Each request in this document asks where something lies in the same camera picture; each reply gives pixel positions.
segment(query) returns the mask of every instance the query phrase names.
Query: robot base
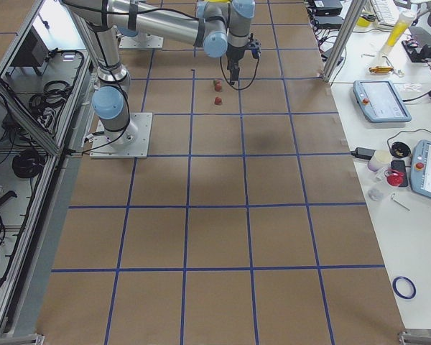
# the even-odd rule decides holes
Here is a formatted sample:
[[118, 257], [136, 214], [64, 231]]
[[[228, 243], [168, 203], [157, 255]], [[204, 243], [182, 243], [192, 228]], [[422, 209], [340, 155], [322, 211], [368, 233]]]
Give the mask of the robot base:
[[148, 50], [148, 49], [162, 49], [163, 48], [163, 37], [154, 36], [153, 34], [148, 36], [146, 41], [136, 41], [131, 37], [122, 37], [119, 48], [121, 50]]
[[[91, 158], [147, 158], [149, 151], [150, 131], [152, 129], [152, 113], [131, 113], [131, 122], [139, 129], [137, 138], [130, 144], [114, 147], [106, 145], [95, 149], [90, 153]], [[97, 132], [103, 131], [101, 121], [98, 123]], [[94, 138], [93, 147], [107, 144], [107, 137], [98, 136]]]

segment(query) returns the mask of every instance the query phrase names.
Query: screw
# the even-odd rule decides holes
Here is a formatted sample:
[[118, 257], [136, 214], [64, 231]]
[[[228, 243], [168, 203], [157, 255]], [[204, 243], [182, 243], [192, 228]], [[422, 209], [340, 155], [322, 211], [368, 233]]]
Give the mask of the screw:
[[393, 201], [394, 201], [395, 203], [397, 203], [399, 206], [402, 206], [402, 207], [403, 207], [403, 208], [405, 208], [406, 210], [410, 211], [410, 208], [408, 208], [408, 207], [407, 207], [407, 206], [405, 206], [405, 205], [402, 205], [398, 200], [394, 199], [395, 195], [396, 195], [396, 193], [392, 193], [392, 194], [391, 194], [391, 200], [393, 200]]

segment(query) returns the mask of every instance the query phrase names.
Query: tablet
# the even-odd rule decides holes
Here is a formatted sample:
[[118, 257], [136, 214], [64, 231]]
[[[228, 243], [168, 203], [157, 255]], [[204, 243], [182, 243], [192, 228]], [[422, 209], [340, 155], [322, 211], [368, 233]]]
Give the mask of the tablet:
[[364, 116], [370, 122], [412, 120], [394, 84], [389, 80], [357, 80], [353, 92]]
[[431, 142], [421, 140], [412, 156], [410, 183], [416, 193], [431, 198]]

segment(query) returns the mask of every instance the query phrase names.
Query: glue bottle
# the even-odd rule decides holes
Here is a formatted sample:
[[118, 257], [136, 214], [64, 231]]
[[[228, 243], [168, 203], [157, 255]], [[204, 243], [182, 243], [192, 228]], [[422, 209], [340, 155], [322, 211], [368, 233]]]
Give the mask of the glue bottle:
[[395, 188], [399, 187], [402, 182], [404, 182], [403, 172], [394, 169], [387, 169], [383, 171], [380, 182], [367, 191], [367, 195], [373, 201], [380, 201], [386, 196], [394, 193]]
[[417, 18], [417, 15], [408, 9], [402, 11], [399, 15], [399, 19], [391, 30], [388, 39], [386, 40], [384, 46], [381, 49], [381, 54], [388, 55], [393, 49], [394, 45], [398, 39], [402, 36], [404, 31], [413, 23]]

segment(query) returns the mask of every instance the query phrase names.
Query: black circular object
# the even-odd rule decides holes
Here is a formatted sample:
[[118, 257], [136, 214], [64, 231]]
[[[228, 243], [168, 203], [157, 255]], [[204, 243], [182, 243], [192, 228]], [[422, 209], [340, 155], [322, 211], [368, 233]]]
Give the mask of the black circular object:
[[44, 157], [34, 149], [26, 149], [13, 158], [12, 168], [18, 178], [34, 178], [42, 172]]
[[[412, 288], [412, 293], [411, 293], [410, 295], [408, 295], [408, 296], [406, 296], [406, 295], [402, 295], [402, 294], [399, 292], [399, 290], [397, 289], [397, 282], [399, 282], [400, 280], [405, 280], [406, 282], [408, 282], [408, 283], [409, 283], [410, 287]], [[393, 280], [393, 290], [394, 290], [394, 293], [395, 293], [397, 296], [399, 296], [400, 298], [403, 298], [403, 299], [405, 299], [405, 300], [411, 300], [411, 299], [413, 299], [413, 297], [415, 297], [415, 295], [417, 294], [417, 288], [415, 287], [414, 282], [412, 282], [409, 278], [407, 278], [407, 277], [403, 277], [403, 276], [400, 276], [400, 277], [396, 277], [396, 278], [394, 278], [394, 280]]]
[[411, 153], [410, 148], [403, 142], [393, 142], [389, 148], [389, 152], [395, 158], [409, 157]]

